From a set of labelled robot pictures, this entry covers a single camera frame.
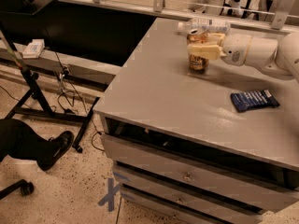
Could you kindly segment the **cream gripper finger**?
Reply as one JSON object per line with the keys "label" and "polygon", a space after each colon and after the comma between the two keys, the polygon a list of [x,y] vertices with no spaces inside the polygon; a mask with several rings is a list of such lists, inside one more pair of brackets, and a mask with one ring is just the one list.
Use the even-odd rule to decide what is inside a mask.
{"label": "cream gripper finger", "polygon": [[218,45],[189,44],[187,46],[188,53],[200,58],[208,60],[218,60],[225,56],[223,48]]}
{"label": "cream gripper finger", "polygon": [[226,35],[222,33],[202,33],[200,34],[200,42],[206,45],[221,46],[225,37]]}

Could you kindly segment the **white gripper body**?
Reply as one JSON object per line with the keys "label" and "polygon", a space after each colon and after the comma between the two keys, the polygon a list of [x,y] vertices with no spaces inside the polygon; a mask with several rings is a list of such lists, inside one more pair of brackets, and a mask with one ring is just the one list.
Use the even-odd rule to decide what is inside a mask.
{"label": "white gripper body", "polygon": [[250,35],[234,34],[225,37],[221,59],[228,64],[241,66],[245,63],[252,37]]}

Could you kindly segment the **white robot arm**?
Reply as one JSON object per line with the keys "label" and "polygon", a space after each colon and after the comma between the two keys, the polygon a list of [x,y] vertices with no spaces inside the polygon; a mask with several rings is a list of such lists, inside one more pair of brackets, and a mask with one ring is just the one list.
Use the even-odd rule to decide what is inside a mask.
{"label": "white robot arm", "polygon": [[299,81],[297,33],[280,40],[242,34],[203,33],[204,39],[187,46],[190,55],[205,60],[222,59],[225,63],[247,65],[270,77]]}

